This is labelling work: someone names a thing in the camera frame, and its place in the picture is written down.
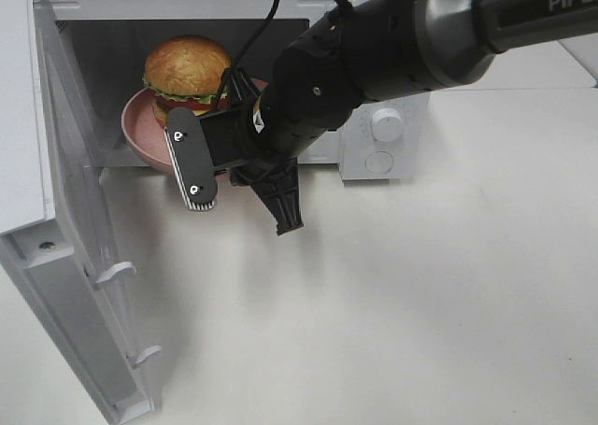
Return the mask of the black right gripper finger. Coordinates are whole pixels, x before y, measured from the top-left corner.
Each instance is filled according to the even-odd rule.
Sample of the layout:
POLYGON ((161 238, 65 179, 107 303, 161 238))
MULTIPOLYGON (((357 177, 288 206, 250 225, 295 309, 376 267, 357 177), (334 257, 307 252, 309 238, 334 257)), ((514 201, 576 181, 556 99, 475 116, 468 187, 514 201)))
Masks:
POLYGON ((243 68, 230 67, 226 69, 223 74, 223 82, 225 83, 226 97, 221 105, 221 111, 240 108, 247 111, 253 109, 261 95, 261 90, 243 68))
POLYGON ((285 163, 273 173, 252 183, 251 188, 275 219, 277 235, 303 227, 296 160, 285 163))

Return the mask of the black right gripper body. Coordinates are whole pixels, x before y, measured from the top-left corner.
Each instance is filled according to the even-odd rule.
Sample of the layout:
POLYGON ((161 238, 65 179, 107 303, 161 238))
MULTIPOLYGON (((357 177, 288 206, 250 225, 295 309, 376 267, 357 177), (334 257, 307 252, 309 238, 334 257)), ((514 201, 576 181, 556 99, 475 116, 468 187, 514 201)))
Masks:
POLYGON ((228 107, 238 106, 242 114, 235 145, 245 162, 230 171, 234 186, 252 186, 286 170, 320 136, 346 122, 346 100, 325 93, 230 93, 228 107))

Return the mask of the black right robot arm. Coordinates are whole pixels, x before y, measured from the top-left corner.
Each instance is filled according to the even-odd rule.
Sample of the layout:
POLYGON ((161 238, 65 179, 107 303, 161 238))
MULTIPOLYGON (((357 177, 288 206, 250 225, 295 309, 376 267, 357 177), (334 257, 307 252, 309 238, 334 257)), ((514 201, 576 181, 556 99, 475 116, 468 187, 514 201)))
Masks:
POLYGON ((302 224, 296 159, 364 104, 478 81, 508 50, 587 35, 597 0, 369 0, 340 5, 298 36, 242 120, 248 186, 279 234, 302 224))

